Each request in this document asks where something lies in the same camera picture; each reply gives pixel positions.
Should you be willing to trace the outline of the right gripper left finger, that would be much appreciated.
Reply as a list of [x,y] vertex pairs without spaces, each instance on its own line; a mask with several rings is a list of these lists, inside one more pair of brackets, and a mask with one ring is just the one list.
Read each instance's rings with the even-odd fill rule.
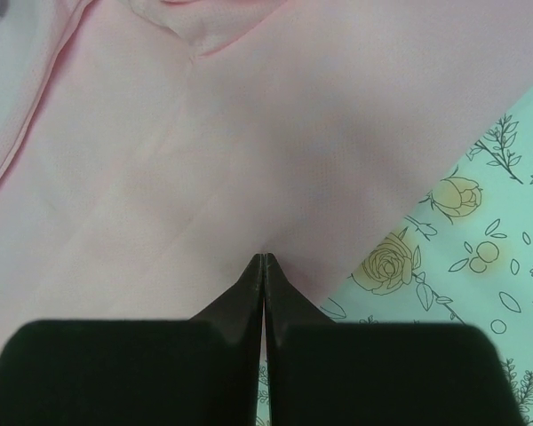
[[0,425],[252,425],[264,261],[191,319],[22,326],[0,354]]

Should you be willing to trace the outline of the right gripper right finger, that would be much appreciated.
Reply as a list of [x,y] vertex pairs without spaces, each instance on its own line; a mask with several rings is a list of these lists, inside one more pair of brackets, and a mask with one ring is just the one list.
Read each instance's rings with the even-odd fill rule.
[[337,323],[263,258],[274,425],[519,425],[481,330],[449,323]]

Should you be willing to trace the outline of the pink t shirt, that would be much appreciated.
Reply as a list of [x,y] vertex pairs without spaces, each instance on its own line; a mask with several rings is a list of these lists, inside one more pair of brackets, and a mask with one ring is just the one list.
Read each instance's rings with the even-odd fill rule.
[[0,344],[320,300],[533,85],[533,1],[5,1]]

